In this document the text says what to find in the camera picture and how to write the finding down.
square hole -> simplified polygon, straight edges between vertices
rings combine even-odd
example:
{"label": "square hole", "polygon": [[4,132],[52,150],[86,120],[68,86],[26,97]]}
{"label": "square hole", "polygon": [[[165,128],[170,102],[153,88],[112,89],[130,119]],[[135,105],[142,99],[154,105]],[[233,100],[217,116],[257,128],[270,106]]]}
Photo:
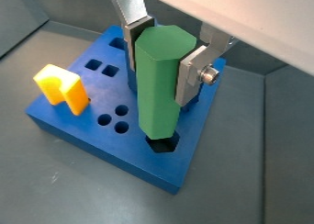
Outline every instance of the square hole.
{"label": "square hole", "polygon": [[124,50],[124,40],[122,38],[115,38],[110,45],[119,50]]}
{"label": "square hole", "polygon": [[116,75],[116,73],[119,72],[119,68],[115,66],[108,65],[104,70],[103,70],[103,74],[106,74],[110,77],[114,77]]}
{"label": "square hole", "polygon": [[103,63],[102,61],[99,61],[99,60],[96,60],[96,59],[92,59],[92,60],[90,60],[90,62],[84,65],[84,67],[95,71],[95,70],[98,69],[98,67],[100,66],[102,63]]}

silver screw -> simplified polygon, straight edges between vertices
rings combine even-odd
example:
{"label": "silver screw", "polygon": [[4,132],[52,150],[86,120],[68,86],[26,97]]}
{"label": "silver screw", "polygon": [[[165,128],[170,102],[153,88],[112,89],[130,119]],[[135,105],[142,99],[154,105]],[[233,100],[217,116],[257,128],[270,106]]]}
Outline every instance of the silver screw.
{"label": "silver screw", "polygon": [[219,71],[213,67],[213,65],[205,66],[201,72],[201,81],[213,85],[217,82],[218,77]]}
{"label": "silver screw", "polygon": [[233,45],[233,43],[234,43],[234,37],[230,37],[230,42],[229,42],[229,44]]}

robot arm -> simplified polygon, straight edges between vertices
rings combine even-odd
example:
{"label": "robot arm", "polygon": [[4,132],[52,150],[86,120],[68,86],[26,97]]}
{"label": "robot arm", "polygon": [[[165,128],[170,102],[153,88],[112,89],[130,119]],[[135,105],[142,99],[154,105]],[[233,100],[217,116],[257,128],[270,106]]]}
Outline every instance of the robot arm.
{"label": "robot arm", "polygon": [[159,0],[314,75],[313,0]]}
{"label": "robot arm", "polygon": [[[143,30],[155,25],[155,20],[147,15],[143,0],[112,0],[112,3],[123,24],[130,68],[135,72],[135,40]],[[193,51],[179,65],[175,101],[181,106],[199,93],[202,83],[215,83],[218,71],[213,62],[234,44],[231,36],[206,23],[202,24],[201,39],[209,45]]]}

gray table surface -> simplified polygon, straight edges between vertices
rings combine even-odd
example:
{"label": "gray table surface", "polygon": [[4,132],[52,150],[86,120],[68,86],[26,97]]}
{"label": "gray table surface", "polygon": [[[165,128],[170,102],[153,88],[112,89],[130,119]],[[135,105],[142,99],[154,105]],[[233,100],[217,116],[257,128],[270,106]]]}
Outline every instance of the gray table surface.
{"label": "gray table surface", "polygon": [[314,77],[266,77],[266,223],[314,223]]}
{"label": "gray table surface", "polygon": [[263,76],[226,68],[177,196],[42,131],[32,77],[98,33],[50,22],[0,61],[0,223],[262,223]]}

screw head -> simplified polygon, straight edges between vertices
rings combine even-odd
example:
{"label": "screw head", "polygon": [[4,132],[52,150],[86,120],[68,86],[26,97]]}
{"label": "screw head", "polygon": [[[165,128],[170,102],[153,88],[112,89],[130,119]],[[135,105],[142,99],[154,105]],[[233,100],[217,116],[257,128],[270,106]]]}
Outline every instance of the screw head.
{"label": "screw head", "polygon": [[209,85],[213,85],[219,77],[219,71],[213,67],[213,65],[205,66],[201,72],[201,81]]}

